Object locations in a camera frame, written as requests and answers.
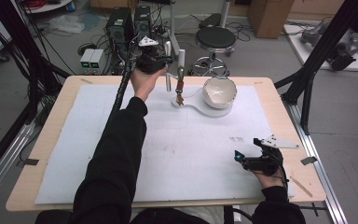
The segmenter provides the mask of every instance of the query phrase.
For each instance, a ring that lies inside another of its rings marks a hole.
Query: round stool seat
[[[196,34],[197,44],[207,49],[228,49],[235,41],[235,35],[221,27],[205,27]]]

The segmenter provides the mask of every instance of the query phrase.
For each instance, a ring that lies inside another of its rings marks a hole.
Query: white bowl
[[[217,109],[230,107],[236,95],[235,83],[228,77],[211,77],[202,88],[205,103]]]

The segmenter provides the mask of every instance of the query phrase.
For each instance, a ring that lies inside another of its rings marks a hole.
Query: table
[[[208,77],[186,77],[186,85],[202,85]],[[272,132],[291,142],[300,143],[295,127],[290,120],[280,95],[277,93],[272,81],[266,77],[231,77],[236,85],[254,86],[260,103],[265,111],[267,121]],[[39,138],[37,139],[30,159],[37,159],[36,166],[26,165],[10,194],[7,201],[8,211],[41,211],[48,209],[72,209],[71,204],[34,204],[34,200],[40,188],[48,158],[59,138],[60,130],[66,117],[72,108],[77,91],[84,84],[119,84],[121,77],[93,77],[73,76],[68,77],[62,87],[62,91],[53,106]],[[165,77],[160,77],[158,85],[165,85]],[[300,146],[298,150],[281,148],[284,157],[284,165],[287,176],[295,190],[295,197],[291,202],[321,202],[325,199],[323,186],[311,164],[303,165],[301,160],[307,158],[305,149]],[[158,202],[158,203],[134,203],[133,207],[156,206],[198,206],[258,203],[256,200],[227,199],[227,200],[202,200],[187,202]]]

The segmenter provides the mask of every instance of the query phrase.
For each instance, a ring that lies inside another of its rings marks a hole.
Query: floor
[[[40,16],[38,22],[43,26],[55,13]],[[76,12],[80,17],[88,15]],[[195,47],[194,36],[198,23],[193,17],[181,17],[176,20],[177,27],[182,27],[177,35],[179,45],[186,50],[186,67],[206,52]],[[63,60],[77,73],[82,74],[77,48],[82,44],[96,41],[95,35],[103,34],[106,23],[104,17],[93,20],[87,30],[80,35],[53,31],[46,32],[46,38],[62,56]],[[230,17],[227,22],[239,22],[248,25],[246,18]],[[255,38],[252,32],[244,31],[237,41],[235,52],[230,57],[220,55],[227,63],[230,74],[234,77],[269,77],[274,82],[296,72],[300,66],[286,36],[278,39]],[[48,55],[53,63],[69,71],[64,63],[48,47]],[[17,69],[13,60],[0,62],[0,140],[27,104],[27,82]],[[280,88],[284,93],[287,87]],[[333,189],[342,206],[348,223],[358,224],[358,72],[334,72],[320,70],[314,80],[310,108],[310,135],[321,158],[321,163],[330,179]],[[32,144],[24,150],[24,157],[32,149]],[[10,213],[5,204],[21,168],[13,165],[0,184],[0,223],[34,223],[37,213]],[[241,209],[252,214],[255,205],[244,205]],[[332,223],[328,213],[319,210],[303,210],[308,223]]]

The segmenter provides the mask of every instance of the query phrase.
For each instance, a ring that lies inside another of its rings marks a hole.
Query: black stool
[[[202,57],[193,63],[192,73],[205,76],[213,73],[215,76],[228,76],[226,64],[216,58],[216,52],[229,55],[234,50],[236,37],[228,29],[221,27],[205,27],[196,34],[196,44],[210,51],[209,57]]]

